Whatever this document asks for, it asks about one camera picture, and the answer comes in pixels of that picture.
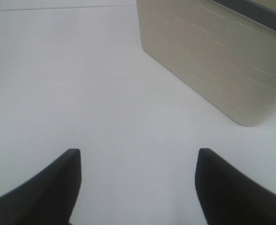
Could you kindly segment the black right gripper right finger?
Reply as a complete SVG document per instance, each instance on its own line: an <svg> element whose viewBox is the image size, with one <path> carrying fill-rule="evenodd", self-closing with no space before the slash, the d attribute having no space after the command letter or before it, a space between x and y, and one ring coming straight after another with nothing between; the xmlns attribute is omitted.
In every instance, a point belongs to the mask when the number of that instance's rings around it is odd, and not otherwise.
<svg viewBox="0 0 276 225"><path fill-rule="evenodd" d="M276 225L276 194L211 149L198 152L195 189L209 225Z"/></svg>

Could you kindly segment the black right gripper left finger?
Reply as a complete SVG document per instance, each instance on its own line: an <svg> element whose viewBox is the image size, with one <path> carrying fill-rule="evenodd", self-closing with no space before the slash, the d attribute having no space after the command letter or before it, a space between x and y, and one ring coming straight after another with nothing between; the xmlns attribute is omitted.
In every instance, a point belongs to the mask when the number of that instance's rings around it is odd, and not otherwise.
<svg viewBox="0 0 276 225"><path fill-rule="evenodd" d="M69 149L0 196L0 225L68 225L81 187L81 153Z"/></svg>

